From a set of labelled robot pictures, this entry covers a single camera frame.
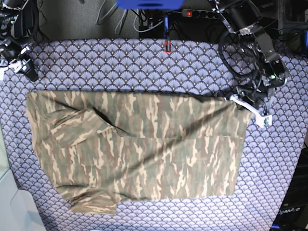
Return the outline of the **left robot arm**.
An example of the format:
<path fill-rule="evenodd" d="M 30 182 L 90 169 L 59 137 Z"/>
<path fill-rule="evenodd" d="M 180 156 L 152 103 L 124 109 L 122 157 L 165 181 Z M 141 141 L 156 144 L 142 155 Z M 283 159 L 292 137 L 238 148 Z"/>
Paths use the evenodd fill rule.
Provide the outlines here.
<path fill-rule="evenodd" d="M 218 43 L 218 54 L 230 73 L 238 80 L 246 80 L 236 87 L 236 96 L 258 110 L 262 105 L 263 115 L 268 116 L 275 90 L 287 82 L 288 71 L 264 27 L 259 24 L 262 15 L 250 0 L 212 0 L 210 5 L 226 27 Z M 253 61 L 254 70 L 240 74 L 228 63 L 224 56 L 224 41 L 229 35 L 238 36 L 238 45 Z"/>

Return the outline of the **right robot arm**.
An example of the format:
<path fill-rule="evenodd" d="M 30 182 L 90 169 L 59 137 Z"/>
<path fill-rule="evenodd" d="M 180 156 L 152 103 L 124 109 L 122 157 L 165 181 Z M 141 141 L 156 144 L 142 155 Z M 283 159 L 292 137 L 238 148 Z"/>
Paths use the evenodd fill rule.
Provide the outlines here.
<path fill-rule="evenodd" d="M 36 0 L 0 2 L 0 78 L 11 69 L 35 82 L 38 74 L 28 52 L 29 43 L 39 30 Z"/>

